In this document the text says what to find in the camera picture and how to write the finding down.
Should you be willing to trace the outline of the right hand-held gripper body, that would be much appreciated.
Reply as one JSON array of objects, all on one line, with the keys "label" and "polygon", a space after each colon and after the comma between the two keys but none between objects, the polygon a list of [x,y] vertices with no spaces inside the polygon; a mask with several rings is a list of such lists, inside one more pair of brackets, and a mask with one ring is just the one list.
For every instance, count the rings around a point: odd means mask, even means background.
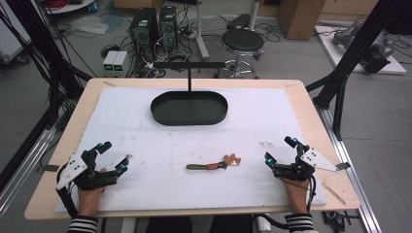
[{"label": "right hand-held gripper body", "polygon": [[306,181],[316,169],[338,172],[339,169],[320,152],[309,146],[298,145],[294,163],[290,165],[276,163],[272,168],[273,175],[280,179]]}]

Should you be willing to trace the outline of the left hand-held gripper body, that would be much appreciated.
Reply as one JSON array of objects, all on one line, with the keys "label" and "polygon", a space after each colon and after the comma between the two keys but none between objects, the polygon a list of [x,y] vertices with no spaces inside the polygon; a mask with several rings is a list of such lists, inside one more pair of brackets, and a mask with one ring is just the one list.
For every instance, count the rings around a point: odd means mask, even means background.
[{"label": "left hand-held gripper body", "polygon": [[83,190],[92,190],[98,187],[116,184],[118,178],[124,172],[116,169],[108,172],[98,172],[96,170],[96,157],[99,153],[96,150],[85,150],[82,154],[73,155],[62,173],[58,175],[56,189],[61,190],[70,182],[74,182],[77,187]]}]

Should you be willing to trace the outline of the green keychain with copper charm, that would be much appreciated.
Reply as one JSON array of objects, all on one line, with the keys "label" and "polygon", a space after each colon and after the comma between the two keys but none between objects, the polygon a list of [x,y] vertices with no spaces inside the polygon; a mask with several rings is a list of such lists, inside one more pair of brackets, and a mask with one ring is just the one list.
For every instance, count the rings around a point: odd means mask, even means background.
[{"label": "green keychain with copper charm", "polygon": [[217,170],[226,169],[228,166],[239,166],[242,159],[237,157],[234,153],[231,155],[225,155],[221,162],[209,163],[209,164],[188,164],[186,168],[188,170]]}]

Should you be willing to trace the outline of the black oval tray hanger stand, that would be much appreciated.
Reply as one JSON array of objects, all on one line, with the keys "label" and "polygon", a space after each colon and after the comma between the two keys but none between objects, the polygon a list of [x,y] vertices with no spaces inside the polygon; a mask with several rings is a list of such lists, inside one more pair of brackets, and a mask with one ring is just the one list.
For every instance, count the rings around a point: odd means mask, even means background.
[{"label": "black oval tray hanger stand", "polygon": [[213,125],[227,115],[227,100],[215,91],[194,91],[191,87],[191,69],[222,69],[223,62],[156,62],[155,68],[187,69],[188,89],[166,91],[151,103],[153,119],[166,126]]}]

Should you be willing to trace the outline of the person's left hand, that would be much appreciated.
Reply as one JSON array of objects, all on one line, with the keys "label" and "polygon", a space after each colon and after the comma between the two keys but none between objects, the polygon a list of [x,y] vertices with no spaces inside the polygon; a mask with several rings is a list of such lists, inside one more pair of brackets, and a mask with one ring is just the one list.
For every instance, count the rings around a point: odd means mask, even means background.
[{"label": "person's left hand", "polygon": [[78,191],[79,195],[79,216],[95,216],[100,208],[100,199],[106,187],[98,187],[93,190]]}]

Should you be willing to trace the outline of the person's right hand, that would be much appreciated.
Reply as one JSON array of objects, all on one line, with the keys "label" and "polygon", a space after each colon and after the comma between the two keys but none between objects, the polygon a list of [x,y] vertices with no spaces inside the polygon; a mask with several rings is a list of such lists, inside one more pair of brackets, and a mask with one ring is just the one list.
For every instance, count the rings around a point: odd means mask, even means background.
[{"label": "person's right hand", "polygon": [[309,181],[293,181],[282,179],[285,186],[290,208],[293,214],[308,214],[306,194],[309,187]]}]

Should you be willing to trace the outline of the thin wooden stick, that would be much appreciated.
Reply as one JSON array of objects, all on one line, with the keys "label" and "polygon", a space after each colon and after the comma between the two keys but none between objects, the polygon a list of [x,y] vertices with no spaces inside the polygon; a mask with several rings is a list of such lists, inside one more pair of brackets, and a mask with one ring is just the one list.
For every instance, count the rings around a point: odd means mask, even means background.
[{"label": "thin wooden stick", "polygon": [[346,201],[337,193],[335,192],[330,186],[325,183],[322,183],[323,187],[332,195],[334,196],[342,205],[346,206]]}]

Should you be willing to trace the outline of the white foam mat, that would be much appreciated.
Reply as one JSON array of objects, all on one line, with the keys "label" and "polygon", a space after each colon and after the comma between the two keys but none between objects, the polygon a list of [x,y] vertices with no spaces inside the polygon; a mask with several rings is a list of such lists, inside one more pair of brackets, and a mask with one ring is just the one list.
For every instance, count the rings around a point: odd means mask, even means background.
[{"label": "white foam mat", "polygon": [[[82,153],[99,143],[112,147],[96,159],[112,169],[128,154],[127,171],[106,188],[101,211],[174,211],[284,207],[286,191],[264,162],[269,152],[281,164],[296,151],[286,136],[304,139],[297,109],[282,88],[222,88],[225,119],[213,125],[164,126],[151,113],[159,88],[106,87],[81,135]],[[239,166],[188,170],[235,154]]]}]

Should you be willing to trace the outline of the white power supply unit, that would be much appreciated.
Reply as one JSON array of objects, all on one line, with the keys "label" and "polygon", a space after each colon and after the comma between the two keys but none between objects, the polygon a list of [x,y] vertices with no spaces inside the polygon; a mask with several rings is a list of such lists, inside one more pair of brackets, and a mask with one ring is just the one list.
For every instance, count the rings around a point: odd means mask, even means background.
[{"label": "white power supply unit", "polygon": [[115,50],[109,50],[103,61],[103,67],[108,77],[112,77],[115,74],[114,61],[117,55],[118,53]]},{"label": "white power supply unit", "polygon": [[126,51],[119,51],[113,61],[115,77],[124,77],[129,68],[129,58]]}]

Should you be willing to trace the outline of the person's dark trouser legs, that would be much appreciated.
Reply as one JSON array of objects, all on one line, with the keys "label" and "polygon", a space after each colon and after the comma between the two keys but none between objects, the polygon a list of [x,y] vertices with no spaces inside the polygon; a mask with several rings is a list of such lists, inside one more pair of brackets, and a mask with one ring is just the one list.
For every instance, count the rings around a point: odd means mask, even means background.
[{"label": "person's dark trouser legs", "polygon": [[253,233],[250,215],[150,217],[145,233]]}]

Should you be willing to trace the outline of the white platform board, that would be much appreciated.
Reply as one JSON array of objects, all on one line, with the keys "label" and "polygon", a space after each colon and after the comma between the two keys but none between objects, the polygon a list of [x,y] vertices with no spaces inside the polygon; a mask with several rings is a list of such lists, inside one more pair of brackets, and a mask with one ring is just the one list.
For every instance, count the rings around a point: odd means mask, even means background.
[{"label": "white platform board", "polygon": [[[336,66],[341,60],[345,49],[341,45],[335,45],[332,42],[334,32],[330,26],[316,26],[316,32],[318,33],[318,38],[322,42],[323,48],[325,49],[331,63],[333,66]],[[383,67],[379,74],[387,75],[404,75],[407,71],[397,62],[391,55],[388,57],[390,61],[385,67]]]}]

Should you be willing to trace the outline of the black round stool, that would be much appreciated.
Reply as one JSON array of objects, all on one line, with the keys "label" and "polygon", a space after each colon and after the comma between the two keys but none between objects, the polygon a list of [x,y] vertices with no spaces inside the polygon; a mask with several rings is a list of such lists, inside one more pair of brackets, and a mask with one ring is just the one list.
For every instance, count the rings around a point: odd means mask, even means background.
[{"label": "black round stool", "polygon": [[235,55],[232,60],[227,60],[222,68],[215,73],[216,78],[242,79],[245,75],[256,80],[258,75],[254,67],[243,60],[243,57],[252,57],[255,60],[263,55],[264,41],[255,31],[248,29],[230,29],[222,35],[222,46],[225,50]]}]

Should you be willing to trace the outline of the black computer tower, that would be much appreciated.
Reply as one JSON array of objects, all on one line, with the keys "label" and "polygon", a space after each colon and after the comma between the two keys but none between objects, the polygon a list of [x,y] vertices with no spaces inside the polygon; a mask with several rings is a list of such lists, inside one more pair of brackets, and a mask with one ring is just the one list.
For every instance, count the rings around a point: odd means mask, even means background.
[{"label": "black computer tower", "polygon": [[175,6],[162,6],[159,12],[159,29],[163,49],[172,52],[178,48],[177,15]]},{"label": "black computer tower", "polygon": [[159,40],[155,8],[138,8],[129,29],[139,51],[147,61],[153,62],[155,60],[155,43]]}]

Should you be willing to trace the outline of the clear plastic bag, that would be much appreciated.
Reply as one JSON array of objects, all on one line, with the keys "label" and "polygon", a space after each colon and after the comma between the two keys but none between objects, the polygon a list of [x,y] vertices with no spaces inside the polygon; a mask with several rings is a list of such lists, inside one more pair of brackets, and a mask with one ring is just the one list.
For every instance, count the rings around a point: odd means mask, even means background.
[{"label": "clear plastic bag", "polygon": [[109,25],[101,17],[86,16],[73,20],[70,23],[72,31],[82,31],[89,34],[104,35]]}]

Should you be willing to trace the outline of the grey robot device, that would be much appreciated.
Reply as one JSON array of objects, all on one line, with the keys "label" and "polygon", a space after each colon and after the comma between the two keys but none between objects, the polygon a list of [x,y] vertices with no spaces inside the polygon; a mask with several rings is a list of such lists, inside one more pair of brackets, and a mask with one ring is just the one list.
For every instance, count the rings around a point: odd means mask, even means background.
[{"label": "grey robot device", "polygon": [[[341,45],[346,50],[354,41],[362,27],[361,23],[354,22],[350,27],[334,33],[332,43]],[[360,65],[368,74],[376,74],[391,61],[388,57],[394,52],[394,42],[387,39],[381,31],[369,49],[360,59]]]}]

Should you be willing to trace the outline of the brown cardboard box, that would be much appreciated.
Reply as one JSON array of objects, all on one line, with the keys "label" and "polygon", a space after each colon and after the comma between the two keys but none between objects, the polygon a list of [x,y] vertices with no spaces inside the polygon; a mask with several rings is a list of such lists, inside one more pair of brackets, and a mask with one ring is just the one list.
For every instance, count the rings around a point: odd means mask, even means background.
[{"label": "brown cardboard box", "polygon": [[313,35],[326,0],[281,0],[277,21],[287,40],[307,41]]}]

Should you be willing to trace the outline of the grey desk leg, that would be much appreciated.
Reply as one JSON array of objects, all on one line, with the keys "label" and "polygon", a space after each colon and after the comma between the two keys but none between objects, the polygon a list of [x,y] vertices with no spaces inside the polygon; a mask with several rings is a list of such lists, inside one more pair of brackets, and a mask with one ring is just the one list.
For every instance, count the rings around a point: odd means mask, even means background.
[{"label": "grey desk leg", "polygon": [[196,2],[196,30],[195,41],[198,46],[201,59],[203,61],[208,60],[210,55],[207,51],[206,45],[202,38],[202,0],[195,0]]}]

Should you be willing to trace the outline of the white round table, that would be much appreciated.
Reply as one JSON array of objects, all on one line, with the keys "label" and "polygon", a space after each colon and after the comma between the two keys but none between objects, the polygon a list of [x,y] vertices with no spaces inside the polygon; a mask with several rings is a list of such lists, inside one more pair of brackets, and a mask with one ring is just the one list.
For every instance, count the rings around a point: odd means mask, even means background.
[{"label": "white round table", "polygon": [[77,11],[94,2],[95,0],[40,0],[45,11],[54,15]]}]

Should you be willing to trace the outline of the aluminium rail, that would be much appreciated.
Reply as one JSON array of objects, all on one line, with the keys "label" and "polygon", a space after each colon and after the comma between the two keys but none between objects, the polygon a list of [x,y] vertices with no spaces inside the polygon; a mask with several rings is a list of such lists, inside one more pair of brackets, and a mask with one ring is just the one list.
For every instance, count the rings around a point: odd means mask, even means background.
[{"label": "aluminium rail", "polygon": [[55,129],[44,130],[36,139],[34,145],[24,154],[24,158],[17,166],[17,170],[7,182],[5,188],[0,192],[0,218],[8,211],[17,194],[30,177],[30,174],[38,166],[41,157],[47,153],[55,135]]},{"label": "aluminium rail", "polygon": [[350,154],[347,152],[347,149],[342,141],[338,140],[338,137],[332,130],[332,115],[329,110],[322,110],[320,108],[316,108],[318,115],[321,121],[324,124],[326,129],[327,135],[331,140],[331,143],[334,149],[337,152],[337,156],[341,162],[348,162],[351,167],[347,169],[347,174],[349,176],[349,180],[355,190],[355,193],[358,195],[360,200],[360,207],[358,208],[359,216],[362,221],[362,225],[365,228],[366,233],[383,233],[380,227],[380,224],[369,204],[368,198],[363,190],[361,185],[361,181],[358,177],[356,169],[352,163],[352,159]]}]

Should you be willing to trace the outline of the black metal frame strut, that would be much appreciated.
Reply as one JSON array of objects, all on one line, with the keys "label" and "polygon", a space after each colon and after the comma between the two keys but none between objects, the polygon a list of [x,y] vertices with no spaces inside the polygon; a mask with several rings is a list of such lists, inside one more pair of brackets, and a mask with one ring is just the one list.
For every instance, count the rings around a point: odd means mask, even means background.
[{"label": "black metal frame strut", "polygon": [[401,4],[406,0],[379,0],[367,17],[360,32],[347,48],[336,67],[324,78],[310,83],[306,90],[311,92],[321,87],[320,93],[313,98],[315,106],[322,110],[329,108],[329,103],[335,99],[332,119],[332,132],[341,141],[341,121],[343,114],[346,83],[355,67],[366,54],[372,43],[388,22],[395,16]]},{"label": "black metal frame strut", "polygon": [[6,0],[6,3],[27,32],[31,44],[22,38],[1,11],[0,19],[34,61],[41,77],[49,84],[50,106],[0,173],[0,192],[10,183],[12,176],[28,154],[28,150],[34,145],[43,130],[50,129],[57,122],[59,108],[66,103],[73,104],[80,99],[84,91],[80,80],[88,82],[92,79],[91,75],[75,67],[63,56],[52,38],[49,28],[36,11],[31,0]]}]

